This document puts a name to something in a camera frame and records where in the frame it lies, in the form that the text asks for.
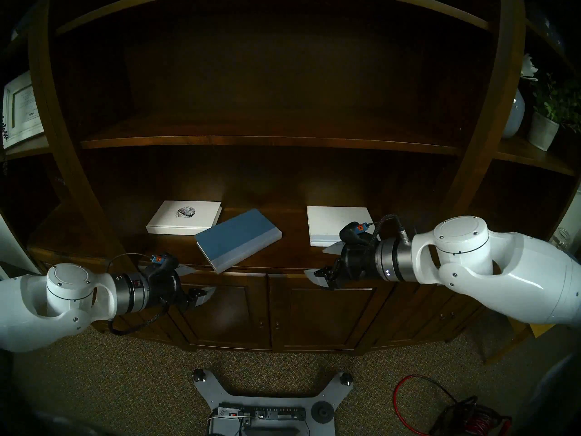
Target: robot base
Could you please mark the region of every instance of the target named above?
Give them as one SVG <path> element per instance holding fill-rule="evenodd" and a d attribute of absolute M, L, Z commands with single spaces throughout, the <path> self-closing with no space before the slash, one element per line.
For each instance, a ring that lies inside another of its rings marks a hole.
<path fill-rule="evenodd" d="M 231 404 L 241 409 L 300 409 L 306 411 L 306 417 L 299 419 L 239 419 L 217 417 L 210 421 L 209 434 L 238 436 L 334 436 L 337 406 L 347 397 L 353 388 L 353 378 L 350 374 L 339 372 L 323 391 L 315 397 L 249 397 L 231 395 L 218 382 L 209 370 L 194 370 L 194 385 L 204 397 L 211 410 L 217 410 L 221 404 Z"/>

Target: picture frame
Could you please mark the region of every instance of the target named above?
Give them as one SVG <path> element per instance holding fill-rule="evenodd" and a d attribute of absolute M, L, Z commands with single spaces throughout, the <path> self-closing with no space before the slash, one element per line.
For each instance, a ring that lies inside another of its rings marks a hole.
<path fill-rule="evenodd" d="M 4 86 L 2 117 L 6 125 L 6 134 L 2 137 L 4 148 L 44 132 L 32 90 L 30 71 Z"/>

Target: book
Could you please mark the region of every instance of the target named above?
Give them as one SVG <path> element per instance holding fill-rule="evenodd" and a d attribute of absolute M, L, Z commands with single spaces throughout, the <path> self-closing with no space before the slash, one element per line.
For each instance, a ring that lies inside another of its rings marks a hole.
<path fill-rule="evenodd" d="M 311 246 L 331 246 L 340 242 L 339 232 L 352 221 L 373 222 L 367 208 L 341 206 L 307 206 L 307 218 Z M 369 228 L 367 232 L 373 234 L 373 230 Z"/>
<path fill-rule="evenodd" d="M 196 234 L 196 241 L 216 273 L 222 273 L 281 237 L 269 219 L 251 209 Z"/>
<path fill-rule="evenodd" d="M 4 148 L 44 132 L 30 72 L 18 76 L 4 86 L 2 121 L 6 125 L 2 137 Z"/>
<path fill-rule="evenodd" d="M 147 224 L 147 232 L 196 235 L 216 224 L 220 205 L 220 201 L 164 201 Z"/>

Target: white planter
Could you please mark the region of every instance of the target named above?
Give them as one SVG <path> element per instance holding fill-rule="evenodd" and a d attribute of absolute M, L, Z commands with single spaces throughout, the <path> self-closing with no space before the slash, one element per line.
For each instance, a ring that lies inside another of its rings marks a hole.
<path fill-rule="evenodd" d="M 512 109 L 508 116 L 508 121 L 502 132 L 503 138 L 509 138 L 515 135 L 521 127 L 522 117 L 525 116 L 525 100 L 522 98 L 521 92 L 517 89 L 517 94 L 512 101 Z"/>
<path fill-rule="evenodd" d="M 543 117 L 538 112 L 533 114 L 533 120 L 530 124 L 530 131 L 528 135 L 529 142 L 543 151 L 549 149 L 556 132 L 559 130 L 559 124 L 546 117 Z"/>

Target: carpet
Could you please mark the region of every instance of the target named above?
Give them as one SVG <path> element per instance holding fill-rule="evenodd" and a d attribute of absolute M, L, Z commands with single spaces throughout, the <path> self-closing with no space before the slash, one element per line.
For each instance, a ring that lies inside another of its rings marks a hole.
<path fill-rule="evenodd" d="M 195 436 L 205 434 L 210 409 L 193 386 L 194 368 L 212 370 L 232 394 L 280 396 L 316 395 L 343 370 L 353 375 L 355 385 L 337 409 L 337 435 L 411 435 L 391 405 L 393 388 L 404 376 L 433 377 L 457 399 L 476 394 L 479 403 L 517 416 L 536 382 L 578 342 L 577 333 L 557 326 L 539 339 L 529 338 L 500 363 L 484 366 L 483 354 L 491 354 L 510 337 L 506 318 L 493 312 L 448 344 L 413 345 L 359 357 L 186 352 L 89 328 L 47 348 L 16 355 L 13 378 L 38 410 L 120 435 Z M 429 430 L 449 403 L 422 380 L 410 380 L 400 391 L 402 414 L 422 431 Z"/>

